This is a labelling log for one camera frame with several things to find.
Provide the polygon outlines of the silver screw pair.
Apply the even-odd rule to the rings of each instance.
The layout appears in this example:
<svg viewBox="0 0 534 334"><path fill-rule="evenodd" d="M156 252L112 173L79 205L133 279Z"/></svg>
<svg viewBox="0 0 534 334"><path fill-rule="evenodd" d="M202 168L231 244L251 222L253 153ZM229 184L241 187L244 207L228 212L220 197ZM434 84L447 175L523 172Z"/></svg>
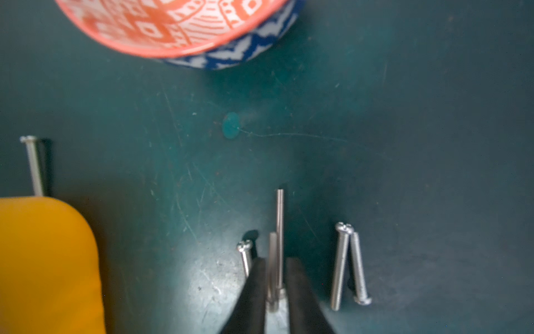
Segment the silver screw pair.
<svg viewBox="0 0 534 334"><path fill-rule="evenodd" d="M350 224L339 222L335 225L335 230L338 233L338 240L335 256L335 268L332 278L330 307L333 311L338 311L340 309L342 300L343 280L346 270L346 260L348 256L350 237L354 233L354 229Z"/></svg>

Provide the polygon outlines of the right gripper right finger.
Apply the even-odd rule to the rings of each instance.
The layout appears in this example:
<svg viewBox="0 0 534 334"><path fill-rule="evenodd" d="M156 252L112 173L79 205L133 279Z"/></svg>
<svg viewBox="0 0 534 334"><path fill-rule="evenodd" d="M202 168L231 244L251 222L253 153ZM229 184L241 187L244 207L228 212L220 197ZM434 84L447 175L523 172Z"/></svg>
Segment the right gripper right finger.
<svg viewBox="0 0 534 334"><path fill-rule="evenodd" d="M303 263L286 259L286 295L290 333L334 333L312 291Z"/></svg>

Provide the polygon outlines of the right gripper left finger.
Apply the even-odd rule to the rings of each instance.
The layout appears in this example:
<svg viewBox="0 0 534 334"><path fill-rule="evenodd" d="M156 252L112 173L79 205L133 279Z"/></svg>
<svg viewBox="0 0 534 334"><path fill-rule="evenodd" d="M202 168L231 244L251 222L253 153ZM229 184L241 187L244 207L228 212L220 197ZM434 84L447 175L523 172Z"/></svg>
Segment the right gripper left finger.
<svg viewBox="0 0 534 334"><path fill-rule="evenodd" d="M220 333L264 333L266 321L266 260L254 260L250 275Z"/></svg>

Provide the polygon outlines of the long thin silver screw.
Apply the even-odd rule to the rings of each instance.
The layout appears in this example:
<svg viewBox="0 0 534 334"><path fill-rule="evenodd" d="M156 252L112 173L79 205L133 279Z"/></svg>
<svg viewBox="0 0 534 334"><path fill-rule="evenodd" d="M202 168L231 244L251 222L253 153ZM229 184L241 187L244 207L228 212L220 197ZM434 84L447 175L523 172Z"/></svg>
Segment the long thin silver screw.
<svg viewBox="0 0 534 334"><path fill-rule="evenodd" d="M276 215L276 233L277 233L277 293L278 300L285 298L284 286L284 189L277 190L277 215Z"/></svg>

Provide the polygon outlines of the short silver screw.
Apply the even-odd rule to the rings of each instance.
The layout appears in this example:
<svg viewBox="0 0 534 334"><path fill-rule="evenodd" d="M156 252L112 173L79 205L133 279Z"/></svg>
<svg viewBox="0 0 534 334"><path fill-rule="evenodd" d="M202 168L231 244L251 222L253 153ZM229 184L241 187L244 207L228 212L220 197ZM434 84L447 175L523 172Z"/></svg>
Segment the short silver screw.
<svg viewBox="0 0 534 334"><path fill-rule="evenodd" d="M253 242L249 239L240 241L236 245L236 249L238 250L241 256L245 277L248 278L250 275L250 270L253 267L253 256L252 256Z"/></svg>

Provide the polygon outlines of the yellow plastic storage box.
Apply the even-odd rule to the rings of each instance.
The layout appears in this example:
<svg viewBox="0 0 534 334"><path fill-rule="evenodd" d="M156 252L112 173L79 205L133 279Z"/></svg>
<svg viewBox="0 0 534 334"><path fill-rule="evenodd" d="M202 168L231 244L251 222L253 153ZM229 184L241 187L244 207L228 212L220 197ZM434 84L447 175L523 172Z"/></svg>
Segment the yellow plastic storage box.
<svg viewBox="0 0 534 334"><path fill-rule="evenodd" d="M1 332L105 333L97 243L72 206L1 199Z"/></svg>

